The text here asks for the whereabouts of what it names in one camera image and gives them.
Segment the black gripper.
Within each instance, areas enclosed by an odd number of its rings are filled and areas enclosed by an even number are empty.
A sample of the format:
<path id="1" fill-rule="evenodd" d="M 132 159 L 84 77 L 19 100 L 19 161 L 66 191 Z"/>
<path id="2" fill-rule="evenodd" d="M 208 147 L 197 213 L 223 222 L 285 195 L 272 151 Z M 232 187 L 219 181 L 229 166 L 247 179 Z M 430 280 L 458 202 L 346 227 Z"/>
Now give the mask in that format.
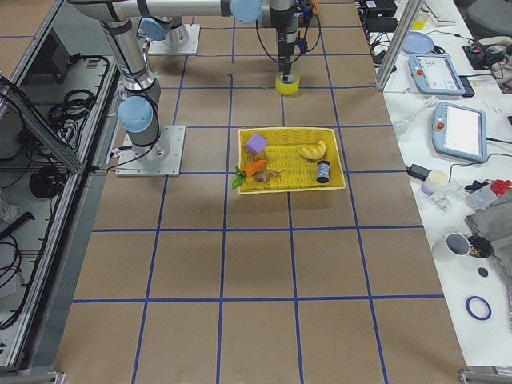
<path id="1" fill-rule="evenodd" d="M 310 20 L 314 16 L 313 1 L 270 1 L 270 24 L 276 31 L 278 68 L 285 80 L 291 75 L 290 58 L 299 48 L 300 54 L 308 51 L 306 40 Z M 298 32 L 298 22 L 304 17 L 304 36 Z"/>

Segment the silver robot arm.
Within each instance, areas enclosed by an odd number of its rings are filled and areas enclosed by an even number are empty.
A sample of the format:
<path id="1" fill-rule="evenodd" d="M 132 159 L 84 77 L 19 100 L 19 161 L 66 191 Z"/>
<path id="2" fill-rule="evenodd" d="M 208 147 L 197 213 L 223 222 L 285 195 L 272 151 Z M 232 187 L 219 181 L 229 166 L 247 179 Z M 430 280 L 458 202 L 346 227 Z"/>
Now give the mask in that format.
<path id="1" fill-rule="evenodd" d="M 269 26 L 276 31 L 279 73 L 275 89 L 281 95 L 298 91 L 299 76 L 292 65 L 307 51 L 306 36 L 298 32 L 302 14 L 310 14 L 311 1 L 73 1 L 72 6 L 98 21 L 120 69 L 127 98 L 118 108 L 118 118 L 131 140 L 136 162 L 156 166 L 167 159 L 170 143 L 158 122 L 160 85 L 139 45 L 132 20 L 139 17 L 144 33 L 166 46 L 181 46 L 188 40 L 185 16 L 232 17 L 238 22 Z"/>
<path id="2" fill-rule="evenodd" d="M 283 18 L 278 18 L 275 21 L 266 23 L 263 14 L 260 14 L 258 19 L 249 20 L 248 23 L 255 23 L 261 47 L 266 52 L 266 55 L 278 64 L 281 73 L 277 76 L 277 80 L 282 84 L 299 84 L 300 77 L 291 70 L 292 64 L 294 63 L 291 56 L 295 52 L 296 45 L 301 45 L 298 41 L 300 33 L 297 32 L 297 23 L 294 18 L 288 19 L 285 14 L 279 16 L 283 16 Z M 276 29 L 277 59 L 273 58 L 264 47 L 259 34 L 260 26 L 271 26 Z M 141 18 L 139 29 L 146 36 L 142 44 L 142 56 L 148 68 L 150 68 L 150 55 L 184 54 L 187 47 L 190 48 L 190 53 L 197 51 L 197 49 L 193 47 L 192 37 L 194 31 L 199 32 L 199 26 L 184 25 L 181 17 L 171 18 L 169 20 L 156 17 Z"/>

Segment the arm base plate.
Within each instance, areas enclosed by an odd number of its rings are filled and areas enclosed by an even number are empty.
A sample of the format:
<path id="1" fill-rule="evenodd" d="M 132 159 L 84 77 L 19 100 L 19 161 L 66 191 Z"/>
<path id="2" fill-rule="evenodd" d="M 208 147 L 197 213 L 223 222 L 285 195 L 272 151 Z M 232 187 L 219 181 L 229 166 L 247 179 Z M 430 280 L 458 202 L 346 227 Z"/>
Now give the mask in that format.
<path id="1" fill-rule="evenodd" d="M 121 165 L 114 168 L 115 173 L 120 177 L 179 176 L 185 135 L 184 125 L 160 126 L 160 139 L 153 149 L 138 160 L 147 149 L 135 146 L 121 152 Z"/>

